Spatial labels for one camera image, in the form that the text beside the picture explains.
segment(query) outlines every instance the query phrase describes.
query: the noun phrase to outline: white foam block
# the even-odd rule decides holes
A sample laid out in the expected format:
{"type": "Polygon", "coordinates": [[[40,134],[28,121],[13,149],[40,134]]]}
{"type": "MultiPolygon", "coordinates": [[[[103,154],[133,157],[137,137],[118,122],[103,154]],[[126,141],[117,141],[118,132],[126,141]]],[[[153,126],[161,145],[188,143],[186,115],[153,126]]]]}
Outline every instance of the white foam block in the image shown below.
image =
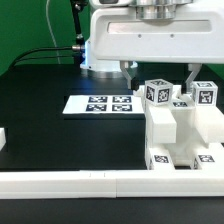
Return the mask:
{"type": "Polygon", "coordinates": [[[4,128],[0,128],[0,151],[4,147],[5,143],[6,143],[5,129],[4,128]]]}
{"type": "Polygon", "coordinates": [[[192,158],[192,169],[220,170],[224,169],[224,148],[220,143],[203,145],[192,145],[190,153],[192,158]]]}
{"type": "Polygon", "coordinates": [[[215,106],[197,106],[195,127],[206,143],[224,142],[224,116],[215,106]]]}
{"type": "Polygon", "coordinates": [[[175,143],[176,121],[168,106],[146,105],[146,135],[151,144],[175,143]]]}
{"type": "Polygon", "coordinates": [[[149,148],[150,169],[152,170],[175,170],[169,151],[163,145],[149,148]]]}

